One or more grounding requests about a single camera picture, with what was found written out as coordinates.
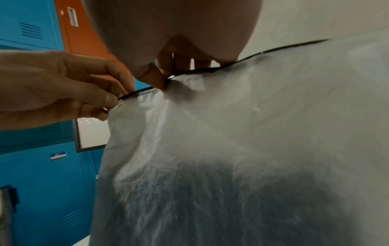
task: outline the translucent plastic bag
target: translucent plastic bag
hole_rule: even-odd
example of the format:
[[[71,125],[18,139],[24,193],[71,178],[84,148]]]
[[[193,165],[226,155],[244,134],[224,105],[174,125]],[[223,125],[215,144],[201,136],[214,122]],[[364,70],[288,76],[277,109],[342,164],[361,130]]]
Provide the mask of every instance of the translucent plastic bag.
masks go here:
[[[389,245],[388,98],[389,30],[128,95],[90,245]]]

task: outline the wall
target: wall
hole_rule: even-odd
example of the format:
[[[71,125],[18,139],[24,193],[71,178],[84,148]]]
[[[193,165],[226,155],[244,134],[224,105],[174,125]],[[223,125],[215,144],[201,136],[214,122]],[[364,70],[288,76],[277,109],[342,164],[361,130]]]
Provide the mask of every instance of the wall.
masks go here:
[[[240,59],[290,44],[389,27],[388,0],[264,0]]]

